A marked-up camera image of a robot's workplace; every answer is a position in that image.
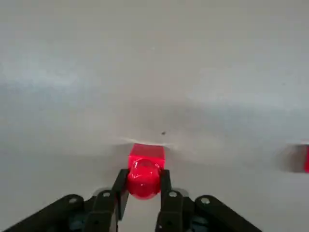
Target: metal linkage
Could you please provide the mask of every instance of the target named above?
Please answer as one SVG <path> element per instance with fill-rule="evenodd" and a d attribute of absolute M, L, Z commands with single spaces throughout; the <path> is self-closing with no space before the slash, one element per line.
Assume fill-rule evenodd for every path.
<path fill-rule="evenodd" d="M 192 201 L 174 191 L 169 171 L 161 173 L 161 210 L 156 232 L 261 232 L 213 196 Z"/>
<path fill-rule="evenodd" d="M 84 201 L 68 195 L 4 232 L 117 232 L 129 192 L 128 169 L 122 169 L 110 190 Z M 156 232 L 261 232 L 212 196 L 192 201 L 172 188 L 169 170 L 160 171 L 161 209 Z"/>
<path fill-rule="evenodd" d="M 67 195 L 4 232 L 117 232 L 128 199 L 127 174 L 122 169 L 111 190 L 87 201 Z"/>

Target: red ball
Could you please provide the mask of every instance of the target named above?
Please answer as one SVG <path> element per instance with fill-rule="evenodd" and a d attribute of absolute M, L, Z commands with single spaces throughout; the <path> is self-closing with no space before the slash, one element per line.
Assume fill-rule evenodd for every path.
<path fill-rule="evenodd" d="M 135 161 L 127 176 L 127 188 L 136 198 L 147 200 L 160 192 L 160 167 L 148 160 Z"/>

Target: white surface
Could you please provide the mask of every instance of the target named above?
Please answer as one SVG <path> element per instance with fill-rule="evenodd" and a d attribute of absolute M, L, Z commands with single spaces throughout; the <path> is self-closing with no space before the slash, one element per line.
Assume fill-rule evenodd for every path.
<path fill-rule="evenodd" d="M 173 184 L 266 232 L 306 231 L 309 3 L 0 2 L 0 229 L 110 186 L 134 141 L 164 143 Z M 121 232 L 153 231 L 158 199 Z"/>

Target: red object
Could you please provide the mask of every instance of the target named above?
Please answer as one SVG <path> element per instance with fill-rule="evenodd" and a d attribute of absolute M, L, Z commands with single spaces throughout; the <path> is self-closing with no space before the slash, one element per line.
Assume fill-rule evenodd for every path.
<path fill-rule="evenodd" d="M 309 173 L 309 146 L 307 146 L 305 172 Z"/>
<path fill-rule="evenodd" d="M 160 192 L 160 170 L 164 169 L 163 146 L 134 144 L 128 161 L 127 188 L 138 199 L 150 199 Z"/>

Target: screw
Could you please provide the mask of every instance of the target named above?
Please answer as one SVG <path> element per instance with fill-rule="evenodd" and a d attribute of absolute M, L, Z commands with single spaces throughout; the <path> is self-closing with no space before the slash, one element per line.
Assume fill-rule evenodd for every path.
<path fill-rule="evenodd" d="M 109 192 L 103 193 L 103 197 L 109 197 L 111 194 Z"/>
<path fill-rule="evenodd" d="M 169 196 L 170 197 L 177 197 L 177 193 L 176 192 L 169 192 Z"/>
<path fill-rule="evenodd" d="M 74 197 L 74 198 L 69 199 L 70 204 L 73 204 L 75 202 L 77 202 L 77 198 Z"/>
<path fill-rule="evenodd" d="M 206 198 L 206 197 L 203 197 L 203 198 L 201 198 L 201 202 L 202 202 L 203 204 L 209 204 L 209 203 L 210 203 L 210 200 L 209 200 L 208 198 Z"/>

